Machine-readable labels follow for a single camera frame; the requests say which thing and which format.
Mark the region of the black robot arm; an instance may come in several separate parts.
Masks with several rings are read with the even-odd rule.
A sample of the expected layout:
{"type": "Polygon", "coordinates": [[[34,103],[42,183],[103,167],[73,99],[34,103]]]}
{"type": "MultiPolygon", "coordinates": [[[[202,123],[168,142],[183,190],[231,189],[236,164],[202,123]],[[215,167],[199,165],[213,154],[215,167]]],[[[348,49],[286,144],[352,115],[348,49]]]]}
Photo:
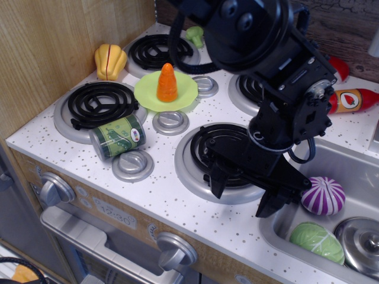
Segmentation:
{"type": "Polygon", "coordinates": [[[311,181],[284,154],[307,141],[315,154],[316,136],[331,120],[329,98],[335,69],[305,35],[309,11],[289,1],[173,1],[178,13],[169,34],[169,54],[181,71],[198,75],[223,69],[262,85],[263,100],[247,128],[203,127],[191,154],[220,198],[230,179],[264,190],[256,216],[266,218],[298,202],[311,181]],[[184,20],[203,27],[211,62],[184,63],[177,45],[184,20]]]}

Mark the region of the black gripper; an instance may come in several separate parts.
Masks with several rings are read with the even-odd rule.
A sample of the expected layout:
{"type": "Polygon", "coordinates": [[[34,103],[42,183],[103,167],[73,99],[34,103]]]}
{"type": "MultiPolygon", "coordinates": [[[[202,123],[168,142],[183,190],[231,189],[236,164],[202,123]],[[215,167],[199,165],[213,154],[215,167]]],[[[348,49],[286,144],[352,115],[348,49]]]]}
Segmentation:
{"type": "MultiPolygon", "coordinates": [[[[265,191],[255,214],[257,218],[268,218],[285,204],[301,199],[302,193],[310,189],[311,181],[296,170],[279,149],[263,147],[264,139],[259,133],[247,130],[247,143],[233,160],[242,167],[249,183],[265,191]]],[[[227,185],[229,175],[215,162],[203,176],[212,194],[220,199],[227,185]]]]}

